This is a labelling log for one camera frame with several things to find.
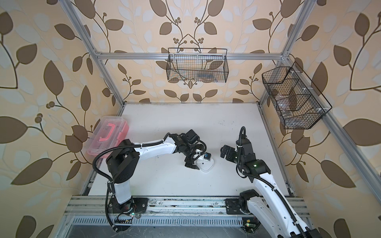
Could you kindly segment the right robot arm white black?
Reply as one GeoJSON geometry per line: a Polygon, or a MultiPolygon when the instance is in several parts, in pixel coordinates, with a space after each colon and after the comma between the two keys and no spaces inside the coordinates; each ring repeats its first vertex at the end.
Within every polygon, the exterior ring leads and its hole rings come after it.
{"type": "Polygon", "coordinates": [[[254,185],[240,193],[240,210],[253,214],[272,238],[321,238],[319,230],[311,229],[297,214],[279,190],[270,168],[256,158],[247,138],[236,141],[236,148],[224,145],[220,157],[236,164],[236,171],[254,185]]]}

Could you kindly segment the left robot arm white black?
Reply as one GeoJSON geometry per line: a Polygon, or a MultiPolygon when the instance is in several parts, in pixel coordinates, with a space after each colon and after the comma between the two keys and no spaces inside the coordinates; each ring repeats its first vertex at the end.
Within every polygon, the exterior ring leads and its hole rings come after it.
{"type": "Polygon", "coordinates": [[[207,145],[190,130],[182,134],[167,133],[162,140],[146,143],[132,143],[125,139],[118,146],[99,153],[92,167],[108,180],[107,193],[114,196],[117,204],[130,208],[133,203],[130,179],[138,162],[174,153],[185,155],[185,167],[190,169],[208,172],[214,166],[207,145]]]}

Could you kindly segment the pink clear plastic box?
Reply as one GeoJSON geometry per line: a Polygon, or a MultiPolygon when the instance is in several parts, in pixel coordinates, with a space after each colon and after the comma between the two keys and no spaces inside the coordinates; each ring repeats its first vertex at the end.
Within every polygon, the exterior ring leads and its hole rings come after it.
{"type": "Polygon", "coordinates": [[[92,157],[106,149],[118,146],[127,136],[129,125],[122,117],[104,116],[84,144],[86,154],[92,157]]]}

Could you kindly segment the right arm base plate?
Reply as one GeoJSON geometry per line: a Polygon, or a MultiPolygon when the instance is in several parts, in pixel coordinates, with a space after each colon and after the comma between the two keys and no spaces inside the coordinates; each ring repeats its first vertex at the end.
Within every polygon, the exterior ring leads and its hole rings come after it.
{"type": "Polygon", "coordinates": [[[251,212],[241,207],[238,198],[225,199],[226,214],[228,215],[251,215],[251,212]]]}

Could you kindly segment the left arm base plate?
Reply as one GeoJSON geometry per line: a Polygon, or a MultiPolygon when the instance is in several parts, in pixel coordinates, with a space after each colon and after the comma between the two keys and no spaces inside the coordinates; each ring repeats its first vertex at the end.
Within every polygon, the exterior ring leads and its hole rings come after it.
{"type": "Polygon", "coordinates": [[[148,207],[148,198],[132,197],[123,204],[119,204],[116,198],[112,197],[108,201],[106,208],[109,212],[117,213],[144,213],[148,207]]]}

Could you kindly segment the aluminium mounting rail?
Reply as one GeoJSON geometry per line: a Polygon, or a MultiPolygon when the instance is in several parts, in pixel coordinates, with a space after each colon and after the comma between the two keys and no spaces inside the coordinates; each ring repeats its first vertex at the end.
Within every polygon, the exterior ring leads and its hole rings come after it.
{"type": "MultiPolygon", "coordinates": [[[[149,196],[146,215],[225,215],[227,197],[149,196]]],[[[73,196],[65,215],[103,215],[105,196],[73,196]]]]}

